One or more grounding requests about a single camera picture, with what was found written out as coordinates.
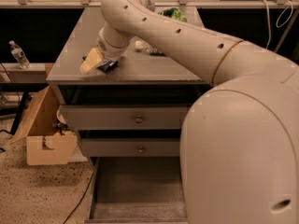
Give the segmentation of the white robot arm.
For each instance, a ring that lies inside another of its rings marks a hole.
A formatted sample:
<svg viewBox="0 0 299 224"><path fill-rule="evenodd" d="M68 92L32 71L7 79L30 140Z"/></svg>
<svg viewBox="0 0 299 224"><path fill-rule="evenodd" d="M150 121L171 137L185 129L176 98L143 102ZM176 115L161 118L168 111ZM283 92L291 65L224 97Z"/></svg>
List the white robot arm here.
<svg viewBox="0 0 299 224"><path fill-rule="evenodd" d="M154 11L102 0L100 53L150 43L211 85L189 109L180 165L189 224L299 224L298 66L275 52Z"/></svg>

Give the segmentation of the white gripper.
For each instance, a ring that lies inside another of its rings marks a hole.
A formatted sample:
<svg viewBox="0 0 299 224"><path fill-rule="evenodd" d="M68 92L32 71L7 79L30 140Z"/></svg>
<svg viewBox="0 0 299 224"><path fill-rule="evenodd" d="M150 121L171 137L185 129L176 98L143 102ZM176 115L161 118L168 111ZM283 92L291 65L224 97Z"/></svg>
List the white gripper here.
<svg viewBox="0 0 299 224"><path fill-rule="evenodd" d="M109 59L118 59L128 48L130 40L129 34L118 31L111 25L105 25L98 34L97 48L90 50L79 68L80 72L88 74L100 65L104 56Z"/></svg>

